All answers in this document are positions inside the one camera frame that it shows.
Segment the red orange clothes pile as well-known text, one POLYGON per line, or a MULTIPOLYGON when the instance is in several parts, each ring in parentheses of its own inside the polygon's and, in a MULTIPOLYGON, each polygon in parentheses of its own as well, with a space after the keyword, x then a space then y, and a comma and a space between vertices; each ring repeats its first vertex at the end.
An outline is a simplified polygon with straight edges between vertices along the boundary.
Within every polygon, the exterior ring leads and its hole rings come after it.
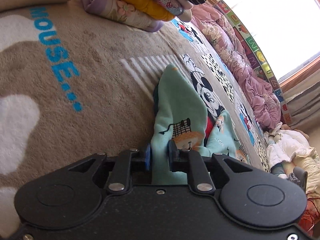
POLYGON ((313 235, 313 229, 319 222, 319 198, 308 198, 306 209, 298 222, 298 225, 309 235, 313 235))

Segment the Mickey Mouse plush blanket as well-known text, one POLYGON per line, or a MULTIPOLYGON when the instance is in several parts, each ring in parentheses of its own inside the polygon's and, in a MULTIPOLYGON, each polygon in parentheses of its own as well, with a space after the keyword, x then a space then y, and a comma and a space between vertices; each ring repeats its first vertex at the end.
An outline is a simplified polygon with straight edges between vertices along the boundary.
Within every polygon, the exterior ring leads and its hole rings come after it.
POLYGON ((258 124, 232 73, 191 23, 155 33, 84 11, 80 0, 1 13, 1 237, 19 227, 19 187, 96 152, 150 141, 153 91, 175 65, 208 108, 229 111, 249 162, 267 169, 258 124))

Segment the lilac floral folded cloth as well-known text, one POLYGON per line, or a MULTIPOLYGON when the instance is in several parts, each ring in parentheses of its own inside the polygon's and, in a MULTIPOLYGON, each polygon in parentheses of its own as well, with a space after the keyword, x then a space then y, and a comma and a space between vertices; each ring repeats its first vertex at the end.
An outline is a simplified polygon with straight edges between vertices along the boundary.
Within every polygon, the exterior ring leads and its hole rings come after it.
POLYGON ((133 5, 119 0, 81 0, 85 12, 122 23, 150 33, 159 31, 164 23, 151 18, 133 5))

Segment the pink purple floral quilt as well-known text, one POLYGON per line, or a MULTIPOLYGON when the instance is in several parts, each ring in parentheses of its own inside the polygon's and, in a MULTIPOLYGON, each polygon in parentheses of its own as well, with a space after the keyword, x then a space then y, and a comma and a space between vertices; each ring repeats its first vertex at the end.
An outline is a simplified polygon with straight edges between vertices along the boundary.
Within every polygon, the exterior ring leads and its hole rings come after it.
POLYGON ((191 22, 203 33, 233 74, 260 126, 274 129, 280 122, 280 102, 271 85, 252 69, 245 49, 227 18, 206 3, 193 6, 191 12, 191 22))

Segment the grey striped curtain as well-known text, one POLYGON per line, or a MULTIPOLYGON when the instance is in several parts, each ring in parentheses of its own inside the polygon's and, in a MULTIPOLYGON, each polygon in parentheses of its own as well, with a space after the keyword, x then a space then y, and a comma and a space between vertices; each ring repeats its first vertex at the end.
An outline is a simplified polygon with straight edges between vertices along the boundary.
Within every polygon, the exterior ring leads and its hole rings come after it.
POLYGON ((319 125, 319 81, 303 81, 284 93, 291 127, 308 129, 319 125))

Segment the teal lion print garment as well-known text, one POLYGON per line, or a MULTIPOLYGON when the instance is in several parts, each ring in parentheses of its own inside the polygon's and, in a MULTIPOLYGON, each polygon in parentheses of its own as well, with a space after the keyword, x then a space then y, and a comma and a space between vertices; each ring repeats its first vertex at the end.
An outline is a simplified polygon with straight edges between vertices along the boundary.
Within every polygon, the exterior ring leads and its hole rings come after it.
POLYGON ((217 118, 211 118, 205 100, 214 97, 205 91, 205 85, 197 87, 188 82, 180 70, 169 64, 165 68, 154 91, 156 118, 152 148, 152 184, 186 184, 183 172, 171 172, 168 143, 173 141, 179 150, 196 150, 204 157, 225 154, 249 164, 246 150, 241 145, 229 112, 217 108, 217 118))

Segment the colourful alphabet foam mat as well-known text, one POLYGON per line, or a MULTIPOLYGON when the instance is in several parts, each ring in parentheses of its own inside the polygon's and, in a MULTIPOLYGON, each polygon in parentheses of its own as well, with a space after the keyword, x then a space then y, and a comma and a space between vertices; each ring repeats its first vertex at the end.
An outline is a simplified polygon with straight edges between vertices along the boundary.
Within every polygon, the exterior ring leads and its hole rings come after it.
POLYGON ((291 125, 291 114, 284 98, 283 91, 281 90, 280 84, 278 83, 273 70, 268 64, 268 61, 264 57, 263 52, 257 45, 253 36, 249 33, 244 24, 223 0, 219 0, 216 5, 214 5, 214 8, 219 10, 231 24, 235 35, 242 44, 246 56, 256 75, 272 86, 273 92, 280 102, 281 121, 283 121, 287 125, 291 125))

